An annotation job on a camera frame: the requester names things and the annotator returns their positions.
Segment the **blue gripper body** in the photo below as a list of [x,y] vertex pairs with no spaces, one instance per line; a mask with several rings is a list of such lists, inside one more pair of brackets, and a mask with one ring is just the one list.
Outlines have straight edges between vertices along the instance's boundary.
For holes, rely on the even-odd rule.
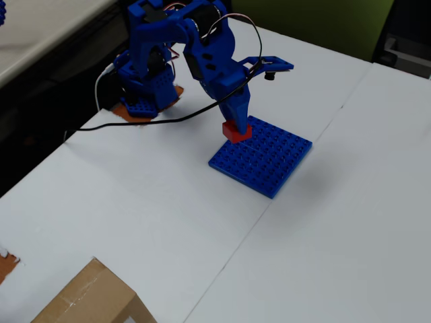
[[200,84],[219,105],[248,105],[250,71],[243,65],[202,65]]

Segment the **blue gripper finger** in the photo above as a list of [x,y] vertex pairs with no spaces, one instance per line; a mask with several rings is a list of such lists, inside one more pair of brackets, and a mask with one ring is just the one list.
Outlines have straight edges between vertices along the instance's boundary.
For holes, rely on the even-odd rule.
[[234,113],[234,110],[232,109],[231,101],[232,100],[228,98],[226,100],[223,100],[219,104],[220,111],[223,117],[225,118],[225,121],[230,121],[235,119],[235,113]]
[[233,115],[236,128],[240,134],[245,134],[248,128],[248,105],[251,95],[248,89],[241,89],[234,94]]

